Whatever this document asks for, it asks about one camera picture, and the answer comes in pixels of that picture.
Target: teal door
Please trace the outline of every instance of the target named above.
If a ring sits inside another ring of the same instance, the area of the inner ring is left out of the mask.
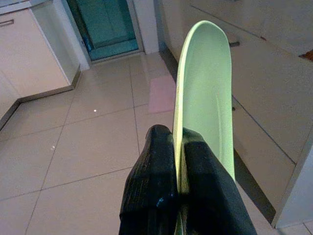
[[[67,3],[92,61],[140,51],[127,0]]]

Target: doorway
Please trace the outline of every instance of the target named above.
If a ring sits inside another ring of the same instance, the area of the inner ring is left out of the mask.
[[[143,51],[132,0],[67,0],[91,61]]]

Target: tiled floor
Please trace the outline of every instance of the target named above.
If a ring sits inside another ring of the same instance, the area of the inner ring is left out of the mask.
[[[95,65],[76,90],[22,104],[0,132],[0,234],[114,235],[126,177],[153,124],[149,81],[169,74],[158,53]],[[239,187],[259,235],[274,230]]]

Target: door frame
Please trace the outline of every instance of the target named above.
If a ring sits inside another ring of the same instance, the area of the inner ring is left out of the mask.
[[[140,33],[140,29],[139,29],[139,24],[138,24],[138,17],[137,17],[137,13],[135,11],[134,1],[133,0],[126,0],[126,2],[127,2],[127,5],[128,5],[128,9],[129,9],[129,13],[130,13],[130,16],[131,16],[131,20],[132,20],[132,23],[133,23],[135,38],[136,38],[136,41],[137,41],[137,44],[138,44],[138,49],[137,50],[133,50],[133,51],[129,51],[129,52],[125,52],[125,53],[122,53],[122,54],[110,56],[110,57],[107,57],[107,58],[94,60],[94,61],[92,61],[90,56],[89,56],[89,53],[87,51],[87,48],[86,48],[85,43],[83,41],[83,38],[82,38],[82,36],[81,36],[81,34],[79,32],[79,29],[78,29],[76,21],[75,21],[75,19],[73,17],[73,14],[72,14],[72,12],[71,12],[71,10],[69,8],[67,0],[61,0],[61,1],[62,1],[62,4],[63,4],[65,10],[66,10],[67,15],[68,15],[68,18],[69,18],[69,21],[71,23],[71,26],[72,26],[72,28],[73,28],[73,30],[75,32],[76,38],[80,42],[81,50],[83,51],[85,59],[88,61],[89,65],[100,63],[100,62],[103,62],[103,61],[107,61],[107,60],[115,59],[115,58],[118,58],[118,57],[122,57],[122,56],[135,54],[135,53],[139,53],[139,52],[143,52],[144,51],[142,38],[141,38],[141,33]]]

